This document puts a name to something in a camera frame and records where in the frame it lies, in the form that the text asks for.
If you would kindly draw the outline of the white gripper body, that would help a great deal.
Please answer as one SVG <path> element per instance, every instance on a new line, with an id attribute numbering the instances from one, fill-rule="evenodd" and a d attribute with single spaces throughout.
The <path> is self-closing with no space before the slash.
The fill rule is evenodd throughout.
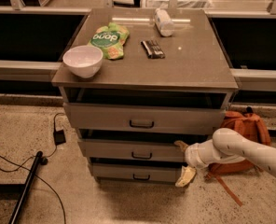
<path id="1" fill-rule="evenodd" d="M 188 146 L 185 151 L 186 163 L 196 169 L 208 167 L 219 161 L 220 157 L 221 152 L 215 148 L 212 139 Z"/>

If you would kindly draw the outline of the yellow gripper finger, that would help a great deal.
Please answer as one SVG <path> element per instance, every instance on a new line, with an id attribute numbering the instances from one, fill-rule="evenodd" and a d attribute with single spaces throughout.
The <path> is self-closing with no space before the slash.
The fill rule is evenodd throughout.
<path id="1" fill-rule="evenodd" d="M 186 185 L 188 185 L 192 179 L 195 177 L 196 175 L 196 169 L 190 166 L 183 166 L 182 170 L 181 170 L 181 175 L 178 178 L 178 180 L 175 182 L 175 186 L 178 188 L 182 188 Z"/>
<path id="2" fill-rule="evenodd" d="M 181 141 L 181 140 L 177 140 L 174 142 L 174 144 L 178 147 L 180 147 L 182 152 L 185 152 L 188 148 L 188 144 L 186 144 L 185 142 Z"/>

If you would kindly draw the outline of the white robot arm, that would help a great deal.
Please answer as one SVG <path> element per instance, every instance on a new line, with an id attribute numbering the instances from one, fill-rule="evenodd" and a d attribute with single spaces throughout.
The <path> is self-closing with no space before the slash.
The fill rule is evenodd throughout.
<path id="1" fill-rule="evenodd" d="M 212 163 L 236 163 L 248 160 L 276 177 L 276 148 L 251 141 L 229 128 L 216 130 L 210 140 L 188 145 L 183 141 L 174 144 L 181 148 L 190 168 L 202 169 Z"/>

